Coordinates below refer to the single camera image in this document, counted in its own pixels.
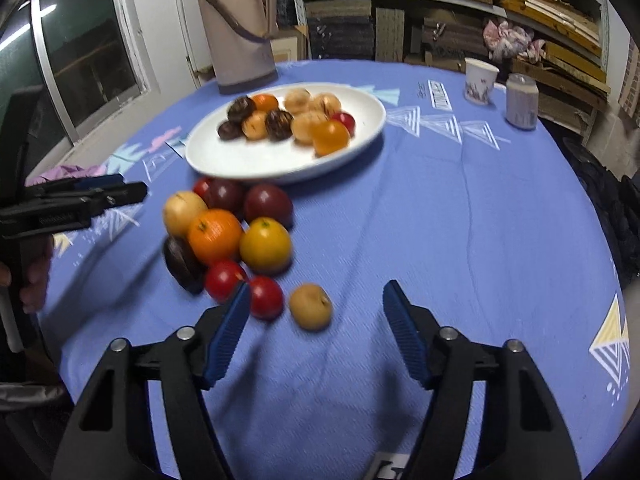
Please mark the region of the person's left hand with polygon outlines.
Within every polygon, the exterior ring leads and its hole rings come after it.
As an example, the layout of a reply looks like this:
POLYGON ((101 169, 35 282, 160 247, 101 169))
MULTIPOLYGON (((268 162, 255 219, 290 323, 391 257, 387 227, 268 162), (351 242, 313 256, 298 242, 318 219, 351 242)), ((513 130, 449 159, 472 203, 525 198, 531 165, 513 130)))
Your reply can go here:
POLYGON ((26 268, 26 284, 20 291, 23 311, 26 314, 39 312, 46 303, 49 274, 53 257, 52 236, 40 238, 39 252, 26 268))

